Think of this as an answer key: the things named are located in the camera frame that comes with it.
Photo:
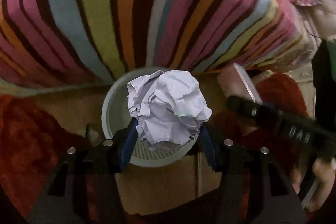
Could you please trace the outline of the right hand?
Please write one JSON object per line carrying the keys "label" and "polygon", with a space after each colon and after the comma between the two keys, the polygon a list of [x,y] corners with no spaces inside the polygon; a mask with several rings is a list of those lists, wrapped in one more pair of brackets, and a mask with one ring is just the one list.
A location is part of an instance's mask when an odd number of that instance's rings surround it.
{"label": "right hand", "polygon": [[[312,171],[318,181],[318,187],[305,207],[309,212],[320,209],[331,193],[335,182],[335,158],[330,162],[318,158],[313,164]],[[293,168],[290,173],[289,181],[296,194],[299,194],[302,176],[302,172],[298,168]]]}

